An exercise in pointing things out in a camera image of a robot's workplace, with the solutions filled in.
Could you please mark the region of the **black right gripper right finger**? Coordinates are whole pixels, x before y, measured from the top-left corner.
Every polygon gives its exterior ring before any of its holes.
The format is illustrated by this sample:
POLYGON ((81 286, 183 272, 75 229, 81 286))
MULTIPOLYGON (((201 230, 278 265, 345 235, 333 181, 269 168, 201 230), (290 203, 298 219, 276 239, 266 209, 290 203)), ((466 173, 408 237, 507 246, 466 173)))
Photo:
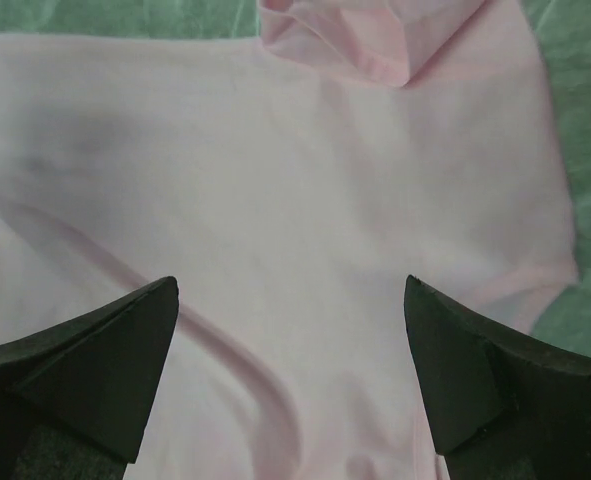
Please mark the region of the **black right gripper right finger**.
POLYGON ((591 358, 410 276, 404 315, 436 452, 453 479, 591 480, 591 358))

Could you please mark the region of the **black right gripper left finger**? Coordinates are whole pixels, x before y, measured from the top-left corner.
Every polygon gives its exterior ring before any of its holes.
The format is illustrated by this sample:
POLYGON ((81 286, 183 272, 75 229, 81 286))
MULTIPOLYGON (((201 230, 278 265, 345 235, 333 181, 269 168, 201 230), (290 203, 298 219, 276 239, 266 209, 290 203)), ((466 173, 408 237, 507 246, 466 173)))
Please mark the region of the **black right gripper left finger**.
POLYGON ((175 330, 174 277, 0 345, 0 479, 121 479, 175 330))

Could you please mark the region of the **pink t-shirt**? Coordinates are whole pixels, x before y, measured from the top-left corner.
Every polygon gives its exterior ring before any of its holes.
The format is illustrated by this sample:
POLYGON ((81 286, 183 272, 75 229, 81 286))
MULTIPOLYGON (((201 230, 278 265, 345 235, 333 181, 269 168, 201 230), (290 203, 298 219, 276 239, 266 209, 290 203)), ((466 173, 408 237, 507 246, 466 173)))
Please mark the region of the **pink t-shirt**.
POLYGON ((0 341, 159 277, 130 479, 444 479, 416 276, 520 331, 577 277, 517 1, 262 1, 258 37, 0 34, 0 341))

